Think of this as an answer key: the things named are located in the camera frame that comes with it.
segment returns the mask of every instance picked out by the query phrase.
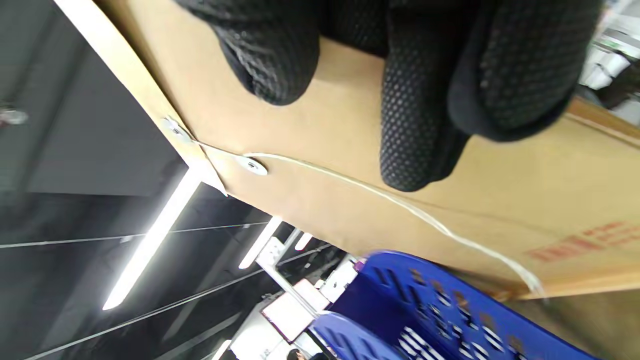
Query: black glove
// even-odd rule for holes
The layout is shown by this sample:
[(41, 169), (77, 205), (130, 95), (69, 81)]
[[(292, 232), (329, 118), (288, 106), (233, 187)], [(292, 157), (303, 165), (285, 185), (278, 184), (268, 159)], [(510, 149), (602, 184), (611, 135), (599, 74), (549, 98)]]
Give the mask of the black glove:
[(320, 34), (386, 58), (380, 167), (415, 191), (470, 135), (531, 136), (564, 111), (602, 0), (177, 0), (211, 25), (243, 86), (274, 105), (314, 75)]

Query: dark hair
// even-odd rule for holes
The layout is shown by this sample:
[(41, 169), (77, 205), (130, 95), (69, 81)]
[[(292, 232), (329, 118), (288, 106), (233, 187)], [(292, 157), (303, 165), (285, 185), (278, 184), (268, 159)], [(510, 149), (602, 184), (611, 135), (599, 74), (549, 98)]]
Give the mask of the dark hair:
[(300, 350), (298, 350), (297, 348), (291, 350), (288, 354), (287, 354), (287, 360), (298, 360), (298, 354), (300, 353)]

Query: blue crate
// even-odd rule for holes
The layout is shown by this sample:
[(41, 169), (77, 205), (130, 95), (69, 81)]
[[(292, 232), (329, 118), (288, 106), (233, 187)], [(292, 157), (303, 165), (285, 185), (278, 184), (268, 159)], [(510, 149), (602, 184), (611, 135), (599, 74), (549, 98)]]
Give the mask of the blue crate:
[(342, 360), (594, 360), (429, 261), (373, 254), (311, 325)]

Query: fluorescent light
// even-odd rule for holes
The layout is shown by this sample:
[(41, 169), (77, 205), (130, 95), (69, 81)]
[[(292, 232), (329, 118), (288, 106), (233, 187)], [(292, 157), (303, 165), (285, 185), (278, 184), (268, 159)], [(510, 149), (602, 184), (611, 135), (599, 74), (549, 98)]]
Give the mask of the fluorescent light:
[(124, 298), (127, 297), (127, 294), (131, 291), (131, 288), (133, 288), (142, 271), (147, 264), (149, 264), (149, 261), (156, 253), (158, 247), (160, 247), (164, 237), (184, 209), (184, 206), (189, 202), (189, 199), (199, 184), (200, 176), (198, 176), (196, 170), (189, 168), (169, 198), (169, 201), (164, 205), (156, 222), (154, 222), (147, 232), (147, 235), (142, 239), (140, 245), (138, 245), (136, 252), (133, 254), (133, 258), (131, 258), (129, 264), (125, 267), (122, 275), (120, 275), (116, 286), (111, 291), (102, 310), (113, 309), (124, 301)]
[(281, 217), (272, 217), (271, 220), (269, 220), (260, 235), (258, 235), (255, 243), (253, 243), (253, 245), (249, 249), (249, 252), (246, 253), (244, 259), (242, 260), (242, 262), (240, 262), (240, 266), (238, 266), (238, 268), (246, 269), (255, 261), (255, 258), (258, 257), (260, 251), (262, 251), (262, 248), (267, 245), (267, 242), (269, 241), (273, 233), (276, 232), (276, 229), (278, 229), (278, 226), (281, 222)]
[(307, 244), (309, 243), (309, 240), (311, 240), (311, 238), (313, 237), (314, 236), (309, 233), (302, 234), (302, 236), (300, 237), (300, 240), (298, 240), (298, 243), (296, 244), (295, 249), (298, 251), (301, 251), (302, 249), (305, 248), (305, 246), (307, 246)]
[(222, 354), (224, 354), (225, 351), (227, 351), (230, 344), (231, 344), (231, 340), (225, 340), (225, 342), (223, 342), (222, 345), (220, 345), (220, 348), (218, 349), (218, 351), (216, 351), (216, 353), (213, 355), (211, 360), (220, 360), (220, 358), (222, 357)]

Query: metal washer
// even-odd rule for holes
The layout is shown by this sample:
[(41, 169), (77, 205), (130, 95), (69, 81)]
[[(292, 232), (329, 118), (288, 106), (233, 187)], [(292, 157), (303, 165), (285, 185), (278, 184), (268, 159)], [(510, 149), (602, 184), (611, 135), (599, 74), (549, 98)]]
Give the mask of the metal washer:
[(236, 161), (242, 165), (243, 168), (253, 172), (254, 174), (265, 176), (269, 173), (267, 168), (256, 159), (247, 158), (245, 156), (236, 156)]

